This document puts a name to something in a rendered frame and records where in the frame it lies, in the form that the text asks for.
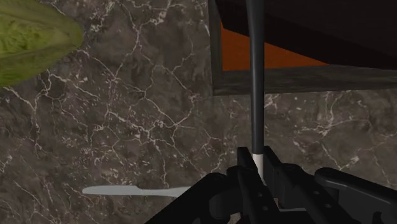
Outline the green lettuce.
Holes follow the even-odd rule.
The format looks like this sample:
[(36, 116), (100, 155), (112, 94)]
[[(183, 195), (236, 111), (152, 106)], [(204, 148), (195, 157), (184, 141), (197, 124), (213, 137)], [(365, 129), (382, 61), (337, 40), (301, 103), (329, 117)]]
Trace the green lettuce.
[(0, 87), (28, 80), (81, 46), (83, 29), (37, 0), (0, 0)]

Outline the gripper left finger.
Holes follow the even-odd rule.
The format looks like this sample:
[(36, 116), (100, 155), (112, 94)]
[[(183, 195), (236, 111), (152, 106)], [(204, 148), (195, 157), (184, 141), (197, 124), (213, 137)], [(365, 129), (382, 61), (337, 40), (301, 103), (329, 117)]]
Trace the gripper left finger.
[(187, 189), (145, 224), (227, 224), (240, 213), (238, 224), (280, 221), (280, 210), (270, 191), (275, 168), (281, 164), (270, 147), (262, 149), (262, 168), (245, 147), (237, 149), (238, 164), (226, 174), (212, 172)]

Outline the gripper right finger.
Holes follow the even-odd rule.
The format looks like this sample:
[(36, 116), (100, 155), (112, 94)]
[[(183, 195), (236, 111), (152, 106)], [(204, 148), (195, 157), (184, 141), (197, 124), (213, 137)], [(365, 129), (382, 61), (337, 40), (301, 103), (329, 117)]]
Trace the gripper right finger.
[(397, 190), (330, 167), (306, 173), (263, 147), (264, 178), (282, 209), (305, 209), (315, 224), (397, 224)]

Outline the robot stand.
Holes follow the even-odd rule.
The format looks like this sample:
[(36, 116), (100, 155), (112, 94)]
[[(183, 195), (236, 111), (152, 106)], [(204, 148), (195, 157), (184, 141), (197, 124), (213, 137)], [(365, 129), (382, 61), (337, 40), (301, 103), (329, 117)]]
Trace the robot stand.
[(257, 0), (267, 44), (325, 64), (397, 70), (397, 0)]

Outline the black utensil with white end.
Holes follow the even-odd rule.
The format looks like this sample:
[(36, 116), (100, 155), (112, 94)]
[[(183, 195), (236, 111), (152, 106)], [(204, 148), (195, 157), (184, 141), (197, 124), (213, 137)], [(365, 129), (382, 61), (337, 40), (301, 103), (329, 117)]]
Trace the black utensil with white end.
[(251, 73), (252, 158), (264, 181), (264, 0), (246, 0)]

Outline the dark wooden frame orange inside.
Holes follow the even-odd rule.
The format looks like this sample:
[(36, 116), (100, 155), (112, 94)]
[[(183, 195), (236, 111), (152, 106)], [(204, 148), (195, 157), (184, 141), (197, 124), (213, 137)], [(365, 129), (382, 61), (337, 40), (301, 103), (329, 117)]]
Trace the dark wooden frame orange inside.
[[(212, 92), (251, 91), (246, 0), (207, 0), (211, 39)], [(397, 88), (397, 70), (325, 64), (264, 44), (265, 92), (326, 92)]]

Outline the grey table knife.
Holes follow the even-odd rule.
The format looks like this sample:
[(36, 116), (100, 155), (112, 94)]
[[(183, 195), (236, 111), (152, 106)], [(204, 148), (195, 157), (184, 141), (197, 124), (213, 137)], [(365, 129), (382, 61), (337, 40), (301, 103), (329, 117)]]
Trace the grey table knife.
[(182, 186), (164, 189), (141, 189), (135, 185), (99, 185), (86, 187), (82, 189), (82, 193), (89, 195), (134, 195), (177, 198), (189, 188), (189, 186)]

